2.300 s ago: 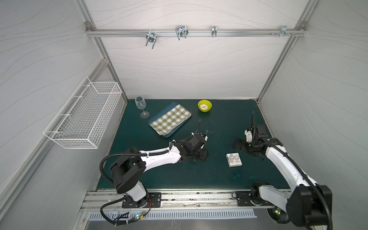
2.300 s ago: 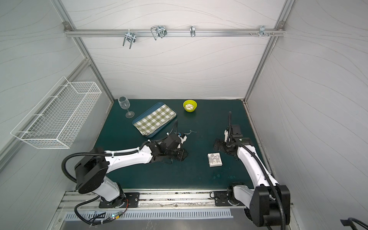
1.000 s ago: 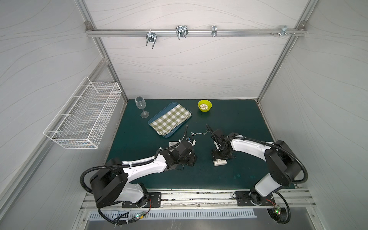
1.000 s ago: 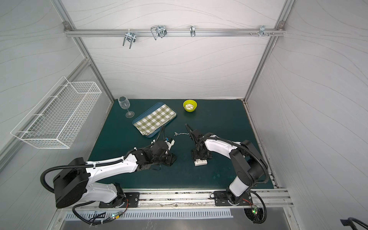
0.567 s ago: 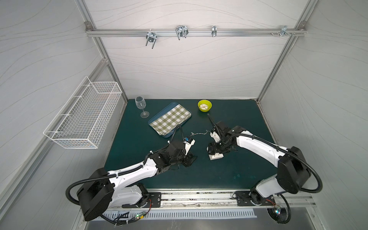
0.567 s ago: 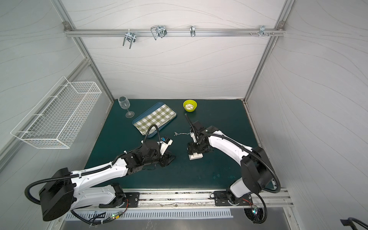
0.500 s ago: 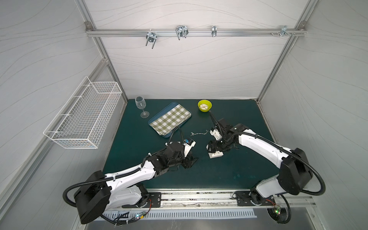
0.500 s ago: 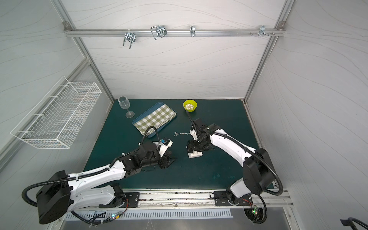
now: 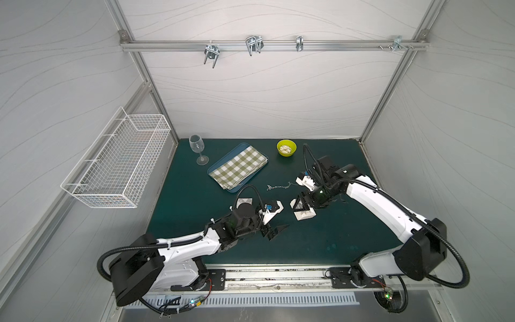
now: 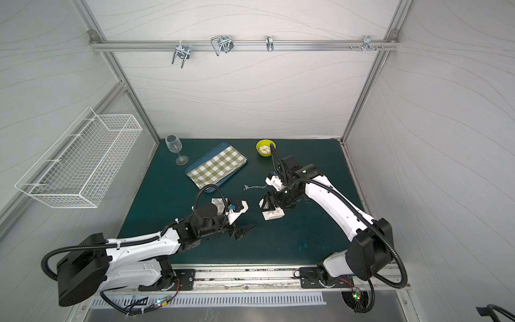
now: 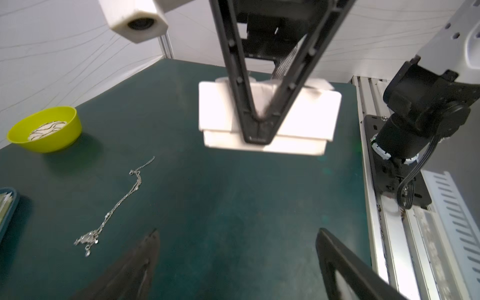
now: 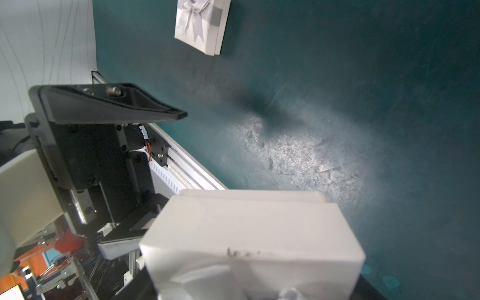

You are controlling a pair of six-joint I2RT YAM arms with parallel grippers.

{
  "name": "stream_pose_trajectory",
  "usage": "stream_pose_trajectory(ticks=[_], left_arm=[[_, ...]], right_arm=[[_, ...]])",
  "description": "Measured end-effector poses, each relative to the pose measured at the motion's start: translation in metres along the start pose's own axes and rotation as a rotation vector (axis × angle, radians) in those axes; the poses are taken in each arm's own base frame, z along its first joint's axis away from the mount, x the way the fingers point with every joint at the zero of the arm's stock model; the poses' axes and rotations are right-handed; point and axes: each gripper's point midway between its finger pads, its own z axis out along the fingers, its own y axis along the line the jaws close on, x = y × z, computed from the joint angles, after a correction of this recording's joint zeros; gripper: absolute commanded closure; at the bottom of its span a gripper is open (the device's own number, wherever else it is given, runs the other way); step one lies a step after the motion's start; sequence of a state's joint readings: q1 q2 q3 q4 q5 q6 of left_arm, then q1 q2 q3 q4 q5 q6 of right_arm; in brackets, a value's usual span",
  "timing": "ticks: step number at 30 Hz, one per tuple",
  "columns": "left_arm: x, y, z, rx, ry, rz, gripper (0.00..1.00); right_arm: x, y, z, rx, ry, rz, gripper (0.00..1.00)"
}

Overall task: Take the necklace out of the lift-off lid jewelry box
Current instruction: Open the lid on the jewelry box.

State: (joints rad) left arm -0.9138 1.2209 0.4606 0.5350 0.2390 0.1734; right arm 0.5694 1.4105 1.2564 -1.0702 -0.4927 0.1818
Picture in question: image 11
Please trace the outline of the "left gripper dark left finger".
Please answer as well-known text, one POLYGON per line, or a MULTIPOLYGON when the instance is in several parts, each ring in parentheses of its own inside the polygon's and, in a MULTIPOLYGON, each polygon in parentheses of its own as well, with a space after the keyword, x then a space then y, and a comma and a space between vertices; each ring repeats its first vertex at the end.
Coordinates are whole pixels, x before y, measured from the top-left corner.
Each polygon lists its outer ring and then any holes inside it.
POLYGON ((157 230, 149 235, 87 287, 78 291, 73 300, 145 300, 153 282, 160 253, 157 230))

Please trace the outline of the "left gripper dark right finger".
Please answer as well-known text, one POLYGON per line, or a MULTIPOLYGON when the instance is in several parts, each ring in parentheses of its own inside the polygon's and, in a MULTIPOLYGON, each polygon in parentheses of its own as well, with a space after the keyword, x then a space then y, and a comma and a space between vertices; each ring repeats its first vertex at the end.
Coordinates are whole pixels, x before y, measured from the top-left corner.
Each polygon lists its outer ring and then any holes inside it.
POLYGON ((330 300, 341 298, 336 273, 341 275, 360 300, 405 299, 326 228, 322 227, 317 234, 316 252, 330 300))

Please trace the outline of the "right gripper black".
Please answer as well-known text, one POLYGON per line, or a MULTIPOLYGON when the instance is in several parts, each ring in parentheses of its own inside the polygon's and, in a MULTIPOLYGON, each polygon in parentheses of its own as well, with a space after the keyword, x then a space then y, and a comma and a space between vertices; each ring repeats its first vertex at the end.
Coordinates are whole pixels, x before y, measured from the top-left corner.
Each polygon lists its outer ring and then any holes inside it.
POLYGON ((269 145, 355 1, 210 1, 243 140, 269 145), (237 22, 245 24, 240 37, 237 22), (245 57, 279 61, 305 36, 258 121, 245 57))

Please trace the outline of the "white jewelry box base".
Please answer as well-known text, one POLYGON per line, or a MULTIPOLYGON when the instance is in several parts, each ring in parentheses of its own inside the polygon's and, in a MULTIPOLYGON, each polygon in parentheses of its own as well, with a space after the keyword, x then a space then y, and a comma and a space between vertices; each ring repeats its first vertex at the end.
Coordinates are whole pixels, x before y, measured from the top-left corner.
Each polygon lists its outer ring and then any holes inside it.
POLYGON ((272 143, 244 141, 227 77, 199 84, 199 130, 209 148, 321 156, 334 138, 341 93, 325 79, 309 79, 272 143))

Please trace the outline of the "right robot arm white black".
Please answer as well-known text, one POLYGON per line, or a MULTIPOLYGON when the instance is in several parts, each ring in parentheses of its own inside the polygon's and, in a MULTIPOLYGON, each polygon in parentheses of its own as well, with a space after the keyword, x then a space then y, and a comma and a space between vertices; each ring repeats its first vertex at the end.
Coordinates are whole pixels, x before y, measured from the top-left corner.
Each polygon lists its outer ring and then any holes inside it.
MULTIPOLYGON (((323 155, 341 94, 315 66, 353 1, 211 1, 227 77, 199 85, 199 130, 209 148, 323 155)), ((414 160, 450 137, 480 97, 480 4, 465 1, 387 86, 396 129, 375 142, 384 159, 414 160)))

